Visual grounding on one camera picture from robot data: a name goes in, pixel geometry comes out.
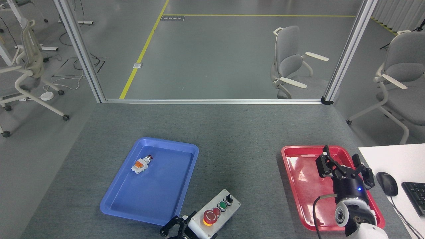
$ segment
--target gray chair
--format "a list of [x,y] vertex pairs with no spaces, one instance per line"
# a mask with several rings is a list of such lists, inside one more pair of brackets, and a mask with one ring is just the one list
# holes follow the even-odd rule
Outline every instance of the gray chair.
[[[320,99],[326,90],[328,82],[313,78],[313,69],[305,62],[305,59],[313,57],[322,61],[329,58],[306,52],[303,56],[298,53],[298,41],[300,29],[298,26],[286,28],[279,27],[274,30],[276,35],[275,60],[272,64],[270,77],[273,86],[279,89],[278,99],[292,99],[291,92],[296,92],[297,99]],[[309,71],[309,76],[288,76],[301,66],[305,66]]]
[[[400,144],[406,143],[409,129],[392,113],[414,125],[425,125],[425,89],[416,86],[407,88],[401,83],[424,80],[424,43],[425,32],[416,31],[402,33],[391,41],[386,60],[374,78],[381,89],[376,95],[379,103],[349,117],[347,124],[377,108],[403,129]],[[387,89],[388,84],[392,84],[393,89]]]
[[[68,115],[46,104],[30,93],[31,90],[40,85],[40,82],[43,82],[58,91],[59,95],[64,94],[64,92],[54,84],[41,79],[44,73],[43,56],[40,52],[41,47],[32,31],[34,25],[34,21],[29,22],[25,18],[22,19],[23,30],[21,40],[23,49],[19,48],[16,51],[13,59],[14,64],[12,66],[0,68],[0,105],[4,107],[5,110],[10,111],[12,108],[10,105],[5,105],[6,103],[28,97],[62,116],[63,120],[68,120]],[[3,131],[1,126],[0,134],[2,134],[3,137],[10,136],[10,132]]]

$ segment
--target red tray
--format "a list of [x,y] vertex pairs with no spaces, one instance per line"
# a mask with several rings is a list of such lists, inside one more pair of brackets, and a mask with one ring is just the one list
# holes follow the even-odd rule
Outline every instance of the red tray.
[[[313,202],[318,196],[334,193],[332,179],[321,178],[317,171],[316,158],[323,152],[324,145],[286,146],[282,148],[283,162],[288,173],[292,193],[298,209],[301,223],[309,230],[316,230],[313,223]],[[341,165],[354,168],[348,152],[340,146],[329,146],[331,157]],[[372,195],[367,191],[369,206],[375,211],[378,227],[384,228],[385,220]],[[319,200],[316,204],[316,216],[319,230],[344,230],[335,222],[335,198]]]

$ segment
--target computer mouse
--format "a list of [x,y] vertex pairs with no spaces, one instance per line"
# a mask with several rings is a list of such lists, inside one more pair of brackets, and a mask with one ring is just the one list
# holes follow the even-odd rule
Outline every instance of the computer mouse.
[[381,186],[382,190],[384,190],[385,195],[397,196],[397,182],[390,174],[386,172],[379,172],[376,174],[376,179],[378,180],[378,183]]

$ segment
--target green button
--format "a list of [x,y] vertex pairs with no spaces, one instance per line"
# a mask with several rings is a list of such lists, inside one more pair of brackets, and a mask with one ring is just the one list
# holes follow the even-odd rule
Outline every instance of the green button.
[[227,204],[225,202],[220,202],[219,204],[220,204],[220,207],[222,209],[226,209],[227,208]]

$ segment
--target red button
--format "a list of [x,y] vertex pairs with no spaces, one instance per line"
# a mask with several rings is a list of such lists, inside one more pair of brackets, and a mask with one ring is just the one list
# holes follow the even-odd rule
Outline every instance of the red button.
[[204,212],[204,223],[207,226],[211,226],[217,222],[217,215],[212,210],[206,210]]
[[213,208],[212,211],[217,215],[217,218],[221,215],[221,210],[219,208]]

